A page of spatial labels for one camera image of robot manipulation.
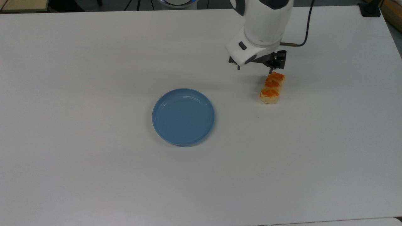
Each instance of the blue plate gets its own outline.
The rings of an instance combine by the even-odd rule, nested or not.
[[[211,131],[215,113],[202,93],[181,88],[163,95],[155,104],[152,123],[167,142],[190,146],[202,141]]]

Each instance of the black cord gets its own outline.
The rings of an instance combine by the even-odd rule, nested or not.
[[[132,0],[128,1],[128,4],[126,5],[126,8],[124,8],[123,11],[126,11],[126,10],[127,10],[127,8],[128,8],[128,6],[130,5],[131,1],[132,1]]]
[[[141,4],[141,0],[138,0],[138,3],[137,3],[137,11],[139,11],[139,5]]]
[[[311,11],[313,10],[313,6],[314,6],[314,1],[315,1],[315,0],[311,0],[310,11],[308,12],[308,19],[307,19],[306,36],[304,37],[303,43],[302,43],[302,44],[295,44],[295,43],[281,42],[280,45],[292,46],[292,47],[300,47],[300,46],[303,46],[303,45],[307,42],[308,28],[310,27],[310,17],[311,17]]]

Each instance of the table surface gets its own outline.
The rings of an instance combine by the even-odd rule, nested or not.
[[[308,8],[283,41],[301,42]],[[7,226],[251,226],[402,215],[402,61],[383,18],[316,7],[268,69],[228,63],[234,10],[0,15],[0,216]],[[162,140],[151,112],[192,88],[201,144]]]
[[[1,12],[47,11],[49,0],[8,0]]]
[[[282,226],[402,226],[396,218],[374,218],[362,220],[341,220],[303,224],[282,224]]]

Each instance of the orange topping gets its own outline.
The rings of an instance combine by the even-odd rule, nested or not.
[[[278,91],[276,90],[261,90],[261,94],[266,96],[266,97],[275,97],[275,96],[279,96]]]
[[[280,87],[279,83],[271,78],[268,78],[265,81],[265,87],[269,87],[269,88],[275,88],[278,89]]]
[[[280,74],[280,73],[272,72],[272,74],[270,74],[268,76],[268,78],[272,78],[272,79],[275,79],[275,80],[278,80],[278,81],[282,81],[285,78],[285,76]]]

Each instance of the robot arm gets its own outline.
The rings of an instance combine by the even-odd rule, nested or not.
[[[263,63],[271,69],[282,69],[286,51],[275,53],[293,8],[293,0],[230,0],[233,8],[244,16],[242,29],[230,40],[226,49],[230,63],[243,66]]]

